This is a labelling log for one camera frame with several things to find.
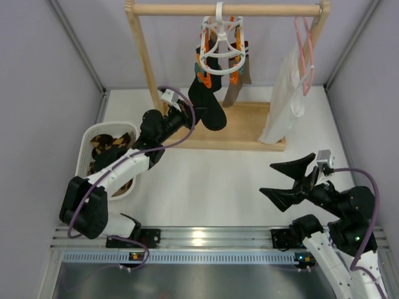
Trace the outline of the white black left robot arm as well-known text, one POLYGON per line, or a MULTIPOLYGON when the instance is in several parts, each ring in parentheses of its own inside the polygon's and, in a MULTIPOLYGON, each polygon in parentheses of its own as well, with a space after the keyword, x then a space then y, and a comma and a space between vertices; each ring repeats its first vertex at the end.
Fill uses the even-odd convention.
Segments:
POLYGON ((152 109, 143 115, 140 136, 129 149, 112 154, 106 167, 96 173, 69 181, 59 219, 88 239, 107 236, 123 242, 137 242, 141 224, 131 216, 110 212, 108 201, 128 181, 159 162, 166 148, 163 143, 180 128, 193 130, 206 113, 183 102, 170 107, 167 115, 152 109))

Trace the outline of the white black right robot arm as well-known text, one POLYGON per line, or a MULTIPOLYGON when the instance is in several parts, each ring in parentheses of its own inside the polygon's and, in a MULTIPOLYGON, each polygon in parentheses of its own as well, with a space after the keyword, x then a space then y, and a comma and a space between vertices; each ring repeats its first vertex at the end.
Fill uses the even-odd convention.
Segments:
POLYGON ((337 217, 325 227, 313 214, 298 217, 288 228, 272 230, 273 247, 283 252, 306 249, 310 260, 300 257, 297 268, 319 266, 336 298, 388 298, 373 233, 380 194, 372 175, 358 168, 335 168, 329 150, 270 167, 294 181, 290 189, 260 188, 281 212, 308 200, 337 217), (329 177, 341 172, 360 173, 372 186, 338 191, 329 177))

